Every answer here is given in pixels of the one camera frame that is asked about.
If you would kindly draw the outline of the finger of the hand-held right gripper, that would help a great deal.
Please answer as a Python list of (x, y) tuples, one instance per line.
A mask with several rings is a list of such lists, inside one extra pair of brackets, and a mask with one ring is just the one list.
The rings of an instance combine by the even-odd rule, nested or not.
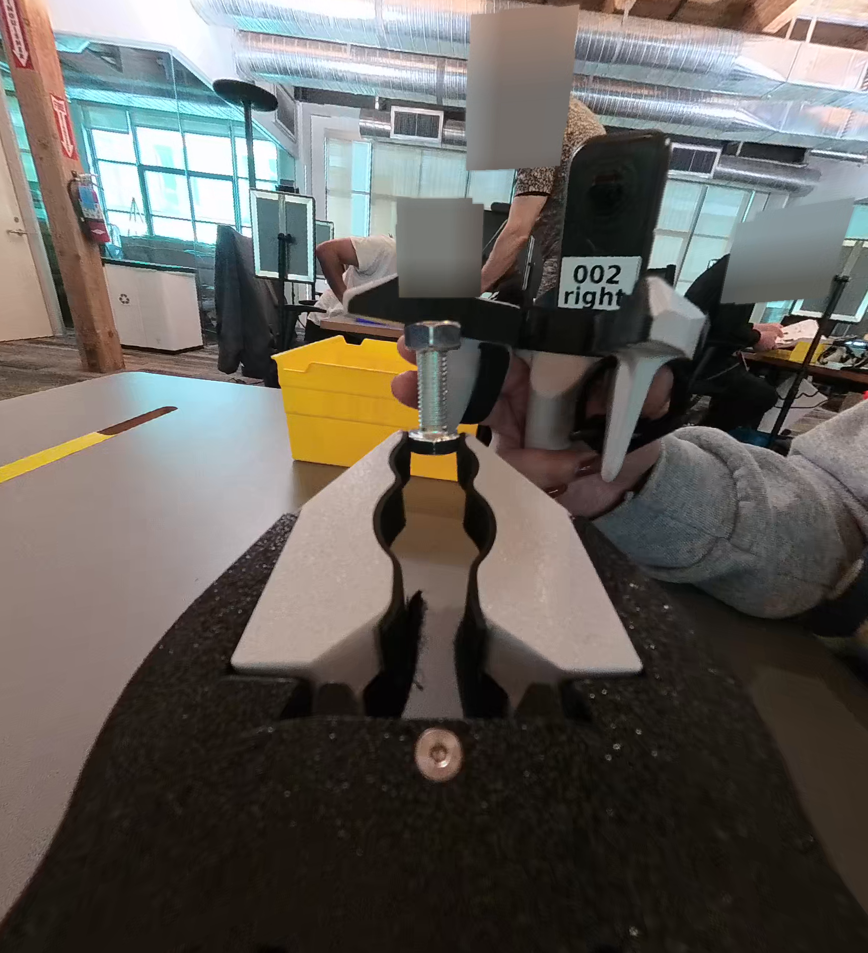
[(515, 346), (523, 328), (523, 311), (511, 304), (482, 297), (402, 296), (399, 278), (349, 289), (344, 295), (348, 314), (386, 320), (403, 326), (448, 320), (461, 326), (466, 339)]

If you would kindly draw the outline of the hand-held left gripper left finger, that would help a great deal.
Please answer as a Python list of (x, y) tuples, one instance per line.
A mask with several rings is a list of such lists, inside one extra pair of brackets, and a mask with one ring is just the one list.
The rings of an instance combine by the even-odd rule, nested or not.
[(357, 708), (404, 708), (414, 684), (418, 613), (393, 553), (404, 530), (411, 446), (397, 432), (313, 496), (241, 634), (231, 668), (339, 685)]

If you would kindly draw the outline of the silver hex nut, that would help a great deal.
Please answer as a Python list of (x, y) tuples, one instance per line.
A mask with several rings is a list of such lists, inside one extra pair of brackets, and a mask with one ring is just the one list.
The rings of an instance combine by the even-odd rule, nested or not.
[(455, 321), (417, 321), (404, 326), (405, 347), (416, 354), (455, 351), (462, 340), (462, 327)]

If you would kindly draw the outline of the silver flange bolt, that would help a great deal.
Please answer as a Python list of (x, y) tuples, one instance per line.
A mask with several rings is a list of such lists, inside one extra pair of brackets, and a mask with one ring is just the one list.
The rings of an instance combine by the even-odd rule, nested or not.
[(457, 425), (447, 412), (447, 352), (416, 351), (418, 423), (407, 435), (412, 454), (440, 457), (453, 454), (460, 441)]

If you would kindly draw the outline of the person's right forearm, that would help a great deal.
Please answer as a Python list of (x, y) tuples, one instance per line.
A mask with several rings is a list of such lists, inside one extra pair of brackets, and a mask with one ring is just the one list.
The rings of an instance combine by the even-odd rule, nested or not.
[(785, 457), (710, 428), (667, 435), (643, 488), (593, 524), (654, 578), (747, 614), (804, 613), (868, 552), (868, 400)]

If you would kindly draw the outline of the person's right hand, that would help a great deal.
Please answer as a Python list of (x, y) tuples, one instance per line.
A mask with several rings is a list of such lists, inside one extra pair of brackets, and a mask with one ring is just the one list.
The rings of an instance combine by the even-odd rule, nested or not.
[[(394, 378), (392, 394), (405, 406), (416, 409), (415, 355), (406, 347), (403, 336), (397, 341), (397, 350), (412, 369)], [(589, 393), (587, 415), (605, 414), (612, 375), (612, 372), (607, 372), (605, 380)], [(572, 516), (595, 519), (606, 515), (621, 505), (628, 494), (637, 491), (649, 480), (651, 471), (661, 457), (660, 441), (655, 440), (628, 453), (622, 469), (612, 481), (602, 479), (600, 456), (588, 447), (561, 451), (528, 449), (523, 442), (523, 431), (530, 391), (529, 376), (527, 363), (519, 356), (512, 356), (499, 399), (485, 420), (491, 429), (496, 453), (558, 500)], [(659, 419), (666, 415), (673, 382), (672, 370), (666, 364), (655, 375), (641, 416)]]

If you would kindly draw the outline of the white air vent grille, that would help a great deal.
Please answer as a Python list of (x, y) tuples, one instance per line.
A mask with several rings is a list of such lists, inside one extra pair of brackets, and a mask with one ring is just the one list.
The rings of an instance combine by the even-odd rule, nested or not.
[(443, 122), (442, 111), (392, 106), (389, 137), (414, 145), (440, 146)]
[(719, 148), (673, 142), (670, 145), (668, 172), (696, 179), (714, 178), (721, 158)]

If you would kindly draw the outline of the wooden desk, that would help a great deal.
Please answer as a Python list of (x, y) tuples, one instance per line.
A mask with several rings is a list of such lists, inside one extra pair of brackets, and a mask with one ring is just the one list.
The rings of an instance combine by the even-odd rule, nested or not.
[[(801, 360), (809, 349), (809, 341), (796, 342), (792, 347), (782, 347), (773, 351), (749, 351), (743, 354), (746, 363), (756, 371), (771, 370), (786, 375), (795, 375), (801, 367)], [(834, 383), (851, 390), (868, 390), (868, 368), (830, 367), (814, 359), (806, 371), (806, 376), (816, 381)]]
[(397, 341), (404, 333), (404, 327), (398, 323), (378, 323), (353, 318), (321, 318), (321, 329), (331, 336), (345, 338), (357, 337), (360, 340)]

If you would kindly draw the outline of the yellow plastic bin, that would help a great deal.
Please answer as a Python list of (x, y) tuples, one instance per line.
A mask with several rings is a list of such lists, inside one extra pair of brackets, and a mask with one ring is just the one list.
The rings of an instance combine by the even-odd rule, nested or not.
[(272, 361), (295, 460), (348, 468), (417, 426), (417, 411), (391, 392), (393, 378), (408, 369), (392, 341), (332, 337)]

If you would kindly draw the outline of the dark jacket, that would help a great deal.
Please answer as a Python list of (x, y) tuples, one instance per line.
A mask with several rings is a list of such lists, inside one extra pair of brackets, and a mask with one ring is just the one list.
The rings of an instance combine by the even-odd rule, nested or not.
[(214, 290), (217, 369), (280, 387), (273, 361), (280, 300), (272, 282), (256, 275), (251, 238), (228, 225), (217, 226)]

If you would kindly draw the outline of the yellow tape strip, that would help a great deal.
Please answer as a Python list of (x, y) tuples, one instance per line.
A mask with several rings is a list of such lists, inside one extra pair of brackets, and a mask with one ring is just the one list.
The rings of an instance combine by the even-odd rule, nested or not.
[(111, 437), (111, 434), (93, 432), (3, 464), (0, 466), (0, 484), (59, 462), (83, 450), (90, 449), (109, 440)]

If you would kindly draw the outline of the white recycling cabinet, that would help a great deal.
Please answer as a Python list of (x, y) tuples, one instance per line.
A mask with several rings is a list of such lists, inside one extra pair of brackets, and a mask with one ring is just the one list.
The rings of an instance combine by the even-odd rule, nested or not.
[(203, 347), (194, 269), (112, 258), (102, 264), (122, 347), (167, 353)]

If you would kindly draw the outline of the red sign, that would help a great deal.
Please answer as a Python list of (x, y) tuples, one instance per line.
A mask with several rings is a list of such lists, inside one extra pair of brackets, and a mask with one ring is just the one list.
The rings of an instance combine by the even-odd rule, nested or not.
[(18, 1), (0, 1), (0, 30), (11, 63), (18, 69), (34, 70), (26, 20)]
[(68, 101), (65, 97), (54, 93), (49, 93), (48, 97), (58, 132), (60, 149), (69, 160), (78, 162), (78, 147), (73, 132)]

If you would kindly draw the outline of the silver ventilation duct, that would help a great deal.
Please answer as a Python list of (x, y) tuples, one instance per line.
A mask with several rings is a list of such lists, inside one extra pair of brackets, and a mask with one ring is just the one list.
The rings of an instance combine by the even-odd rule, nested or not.
[[(193, 2), (237, 68), (286, 86), (462, 109), (472, 17), (516, 2)], [(582, 11), (572, 93), (607, 124), (868, 152), (868, 52)]]

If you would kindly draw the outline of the wooden post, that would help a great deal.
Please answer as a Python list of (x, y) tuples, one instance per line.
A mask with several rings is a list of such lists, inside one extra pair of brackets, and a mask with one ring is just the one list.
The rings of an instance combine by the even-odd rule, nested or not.
[(78, 352), (85, 370), (117, 372), (123, 369), (124, 361), (100, 252), (83, 234), (68, 195), (71, 172), (83, 173), (82, 163), (80, 158), (71, 161), (62, 153), (48, 97), (54, 93), (66, 98), (48, 5), (42, 1), (18, 2), (26, 20), (35, 69), (16, 68), (4, 49), (35, 162)]

